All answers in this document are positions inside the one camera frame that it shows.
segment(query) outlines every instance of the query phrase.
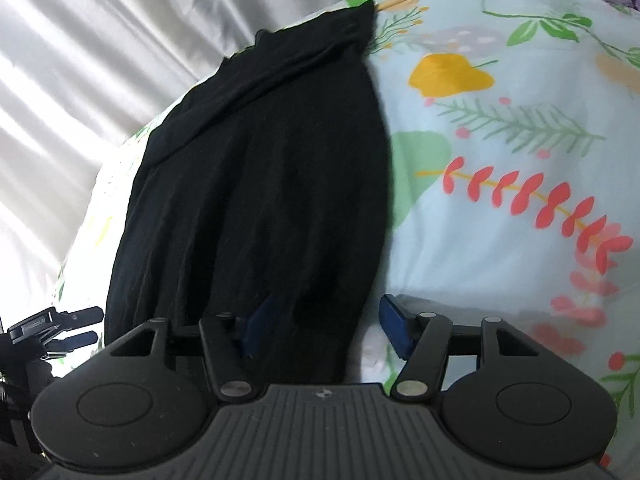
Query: black garment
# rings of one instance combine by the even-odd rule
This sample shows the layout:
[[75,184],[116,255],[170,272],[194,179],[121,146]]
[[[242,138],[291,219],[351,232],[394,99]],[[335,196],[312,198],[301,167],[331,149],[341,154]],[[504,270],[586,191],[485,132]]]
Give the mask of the black garment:
[[374,7],[326,13],[226,60],[150,136],[113,266],[106,343],[286,298],[243,363],[332,382],[380,259],[389,149],[362,56]]

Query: silver satin curtain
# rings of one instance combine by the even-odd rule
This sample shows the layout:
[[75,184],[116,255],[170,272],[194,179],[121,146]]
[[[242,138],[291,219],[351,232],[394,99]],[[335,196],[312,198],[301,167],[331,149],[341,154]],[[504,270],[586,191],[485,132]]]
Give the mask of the silver satin curtain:
[[100,165],[260,28],[339,0],[0,0],[0,315],[41,310]]

